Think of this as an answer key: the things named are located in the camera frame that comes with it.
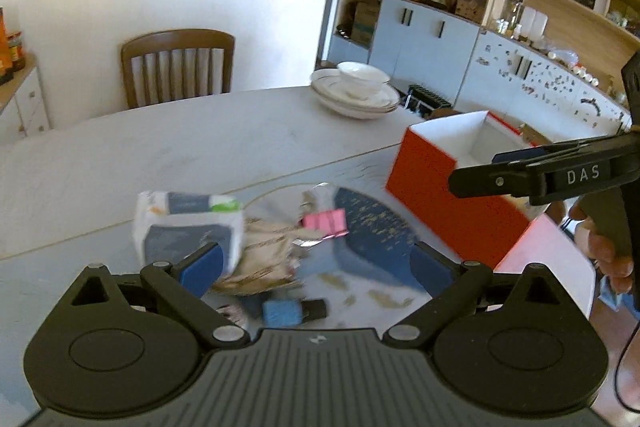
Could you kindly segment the right hand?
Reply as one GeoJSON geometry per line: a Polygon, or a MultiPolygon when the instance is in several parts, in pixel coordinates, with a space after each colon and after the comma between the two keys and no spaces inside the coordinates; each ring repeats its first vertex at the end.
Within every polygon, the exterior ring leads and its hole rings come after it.
{"type": "Polygon", "coordinates": [[[568,217],[578,222],[574,238],[578,249],[597,263],[601,273],[610,280],[613,291],[617,294],[629,293],[634,286],[632,281],[634,262],[631,257],[616,253],[614,243],[597,232],[596,224],[582,210],[579,202],[575,202],[570,208],[568,217]]]}

